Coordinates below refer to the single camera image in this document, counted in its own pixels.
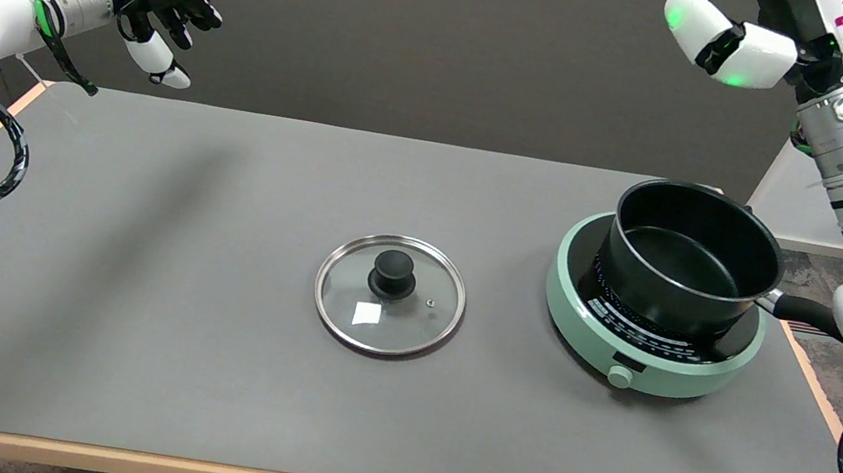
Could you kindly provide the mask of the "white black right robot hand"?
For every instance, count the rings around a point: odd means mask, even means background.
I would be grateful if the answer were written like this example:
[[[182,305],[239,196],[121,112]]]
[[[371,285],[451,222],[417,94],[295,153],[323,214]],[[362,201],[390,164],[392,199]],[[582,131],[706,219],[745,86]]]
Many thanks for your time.
[[[709,0],[665,0],[663,16],[689,61],[746,89],[784,81],[806,101],[843,84],[843,0],[756,0],[756,22]]]

